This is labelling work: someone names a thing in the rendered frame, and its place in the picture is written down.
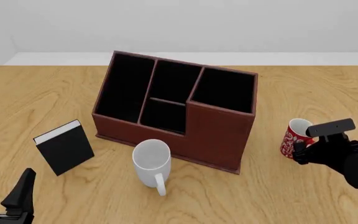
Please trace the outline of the red mug with white pattern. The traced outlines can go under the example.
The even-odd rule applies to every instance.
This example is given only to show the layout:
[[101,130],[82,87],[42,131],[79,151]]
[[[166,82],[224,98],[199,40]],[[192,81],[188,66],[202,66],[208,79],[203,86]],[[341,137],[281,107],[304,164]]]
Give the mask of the red mug with white pattern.
[[313,144],[315,142],[314,139],[306,135],[307,128],[312,125],[312,122],[300,118],[295,118],[289,121],[280,146],[280,152],[285,157],[292,159],[294,152],[293,143],[305,142],[307,146]]

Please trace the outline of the black book with white pages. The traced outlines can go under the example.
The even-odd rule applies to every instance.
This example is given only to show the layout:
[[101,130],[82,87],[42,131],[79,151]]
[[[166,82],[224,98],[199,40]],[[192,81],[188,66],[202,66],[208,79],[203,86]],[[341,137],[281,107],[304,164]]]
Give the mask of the black book with white pages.
[[90,142],[77,119],[33,140],[55,175],[62,175],[94,157]]

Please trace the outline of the red-brown desk caddy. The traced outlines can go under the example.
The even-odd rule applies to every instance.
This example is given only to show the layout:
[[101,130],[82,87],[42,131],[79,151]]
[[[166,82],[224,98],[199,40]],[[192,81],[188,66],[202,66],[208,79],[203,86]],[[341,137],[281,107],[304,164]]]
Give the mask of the red-brown desk caddy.
[[256,116],[258,74],[114,52],[92,117],[99,138],[168,144],[173,157],[238,174]]

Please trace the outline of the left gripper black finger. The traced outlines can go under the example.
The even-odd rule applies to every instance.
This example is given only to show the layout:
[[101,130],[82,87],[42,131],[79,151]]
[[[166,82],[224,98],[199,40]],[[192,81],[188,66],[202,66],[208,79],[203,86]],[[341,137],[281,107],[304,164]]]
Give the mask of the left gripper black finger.
[[26,168],[9,195],[1,202],[7,214],[34,213],[33,189],[36,173]]

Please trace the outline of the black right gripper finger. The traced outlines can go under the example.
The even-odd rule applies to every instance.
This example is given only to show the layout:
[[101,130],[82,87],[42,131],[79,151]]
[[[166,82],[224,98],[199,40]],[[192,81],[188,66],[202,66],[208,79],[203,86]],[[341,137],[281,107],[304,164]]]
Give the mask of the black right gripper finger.
[[312,147],[313,143],[307,144],[305,142],[293,143],[294,151],[292,152],[293,160],[300,165],[314,163]]

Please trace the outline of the flat plate on black stalk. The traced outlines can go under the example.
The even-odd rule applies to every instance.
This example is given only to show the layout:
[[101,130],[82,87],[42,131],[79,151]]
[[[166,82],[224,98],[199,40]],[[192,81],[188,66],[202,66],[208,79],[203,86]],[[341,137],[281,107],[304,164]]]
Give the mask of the flat plate on black stalk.
[[345,132],[355,130],[355,128],[354,121],[347,118],[309,126],[306,129],[306,135],[310,138],[319,138],[319,141],[323,143],[344,143],[349,142]]

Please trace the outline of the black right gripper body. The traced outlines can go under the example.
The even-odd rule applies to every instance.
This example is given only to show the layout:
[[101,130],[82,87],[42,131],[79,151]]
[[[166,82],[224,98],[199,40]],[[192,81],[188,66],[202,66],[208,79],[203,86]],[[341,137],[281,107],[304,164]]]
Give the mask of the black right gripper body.
[[312,162],[326,166],[342,166],[345,158],[358,152],[358,141],[350,140],[346,134],[333,134],[318,138]]

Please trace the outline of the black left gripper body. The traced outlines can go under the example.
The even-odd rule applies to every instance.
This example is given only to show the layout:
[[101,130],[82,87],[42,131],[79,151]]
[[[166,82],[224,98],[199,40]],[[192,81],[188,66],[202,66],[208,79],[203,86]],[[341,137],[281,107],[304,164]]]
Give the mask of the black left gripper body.
[[32,224],[33,219],[33,210],[13,209],[0,213],[0,224]]

